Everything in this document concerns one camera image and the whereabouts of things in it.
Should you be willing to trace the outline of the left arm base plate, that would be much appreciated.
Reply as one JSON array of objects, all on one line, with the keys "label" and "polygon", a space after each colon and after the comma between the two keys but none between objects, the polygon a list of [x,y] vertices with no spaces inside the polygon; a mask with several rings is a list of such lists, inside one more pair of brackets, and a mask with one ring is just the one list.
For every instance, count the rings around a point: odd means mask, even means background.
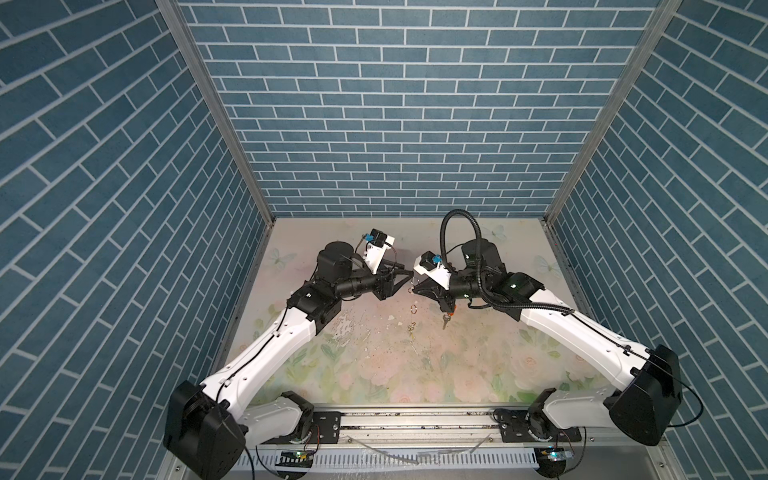
[{"label": "left arm base plate", "polygon": [[276,445],[324,445],[337,444],[341,430],[342,413],[340,411],[314,412],[311,420],[301,420],[298,431],[285,436],[278,436],[265,441]]}]

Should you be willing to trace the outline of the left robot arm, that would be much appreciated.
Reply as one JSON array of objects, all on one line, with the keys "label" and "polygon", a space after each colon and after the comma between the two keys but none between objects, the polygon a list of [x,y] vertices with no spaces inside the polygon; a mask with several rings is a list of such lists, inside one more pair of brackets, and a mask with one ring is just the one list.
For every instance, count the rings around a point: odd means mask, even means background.
[{"label": "left robot arm", "polygon": [[183,381],[173,390],[163,444],[199,478],[223,478],[250,447],[267,440],[308,439],[314,406],[300,395],[285,392],[256,408],[250,402],[339,314],[344,302],[366,293],[386,300],[412,278],[403,264],[385,257],[394,247],[393,236],[372,230],[361,242],[362,254],[346,242],[328,243],[310,278],[255,341],[201,383]]}]

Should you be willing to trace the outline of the key with red tag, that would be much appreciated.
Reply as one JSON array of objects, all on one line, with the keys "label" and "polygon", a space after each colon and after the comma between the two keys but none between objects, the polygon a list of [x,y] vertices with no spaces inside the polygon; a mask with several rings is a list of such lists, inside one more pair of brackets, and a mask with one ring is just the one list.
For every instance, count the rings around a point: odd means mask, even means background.
[{"label": "key with red tag", "polygon": [[452,320],[452,318],[453,318],[454,314],[455,314],[455,312],[454,312],[454,311],[451,311],[451,312],[444,312],[444,313],[443,313],[443,315],[442,315],[442,322],[443,322],[443,324],[442,324],[442,329],[443,329],[443,330],[445,330],[445,329],[447,328],[447,326],[448,326],[448,325],[449,325],[449,323],[451,322],[451,320]]}]

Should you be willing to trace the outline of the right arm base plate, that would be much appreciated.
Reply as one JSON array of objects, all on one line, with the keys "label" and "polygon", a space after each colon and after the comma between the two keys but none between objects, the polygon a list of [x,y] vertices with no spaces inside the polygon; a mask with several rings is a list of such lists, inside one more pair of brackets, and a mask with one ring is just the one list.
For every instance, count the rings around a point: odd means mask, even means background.
[{"label": "right arm base plate", "polygon": [[564,441],[575,444],[582,440],[579,428],[558,429],[543,416],[528,410],[496,408],[491,418],[497,423],[504,443]]}]

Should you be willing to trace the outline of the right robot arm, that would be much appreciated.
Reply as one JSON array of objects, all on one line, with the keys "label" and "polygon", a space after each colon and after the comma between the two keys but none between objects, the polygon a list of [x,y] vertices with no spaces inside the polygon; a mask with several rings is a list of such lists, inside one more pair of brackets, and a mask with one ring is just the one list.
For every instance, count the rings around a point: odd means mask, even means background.
[{"label": "right robot arm", "polygon": [[482,299],[556,340],[610,383],[582,393],[544,390],[525,417],[532,438],[550,441],[571,428],[615,427],[637,443],[656,446],[674,427],[687,389],[675,352],[631,341],[571,308],[530,275],[507,271],[496,245],[484,238],[464,245],[462,256],[465,266],[456,271],[434,252],[417,257],[413,267],[422,279],[414,293],[436,301],[447,315],[459,299]]}]

